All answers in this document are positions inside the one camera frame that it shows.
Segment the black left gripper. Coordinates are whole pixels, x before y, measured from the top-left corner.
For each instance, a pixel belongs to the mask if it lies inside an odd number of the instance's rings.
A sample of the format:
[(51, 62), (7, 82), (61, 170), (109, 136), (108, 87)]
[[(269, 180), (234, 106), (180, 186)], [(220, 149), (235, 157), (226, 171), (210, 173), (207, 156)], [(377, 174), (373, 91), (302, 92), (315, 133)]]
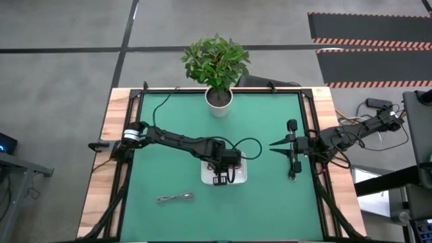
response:
[(241, 152), (238, 149), (233, 148), (217, 151), (215, 157), (211, 161), (213, 173), (216, 175), (213, 177), (213, 185), (226, 185), (227, 177), (224, 175), (219, 177), (219, 175), (228, 172), (229, 169), (241, 168), (241, 159)]

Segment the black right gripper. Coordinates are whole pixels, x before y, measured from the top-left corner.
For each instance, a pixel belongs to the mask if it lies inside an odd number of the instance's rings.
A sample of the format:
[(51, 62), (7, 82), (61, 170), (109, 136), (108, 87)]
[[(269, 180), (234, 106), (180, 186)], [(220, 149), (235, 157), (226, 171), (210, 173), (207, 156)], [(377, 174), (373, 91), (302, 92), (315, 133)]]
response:
[(298, 159), (298, 154), (306, 155), (308, 153), (308, 137), (297, 137), (296, 131), (298, 130), (298, 124), (295, 119), (290, 119), (287, 121), (287, 129), (289, 133), (285, 136), (285, 138), (271, 143), (270, 146), (290, 143), (290, 149), (270, 148), (270, 151), (283, 154), (289, 158), (290, 170), (288, 172), (288, 176), (291, 180), (295, 180), (296, 174), (302, 172), (302, 166)]

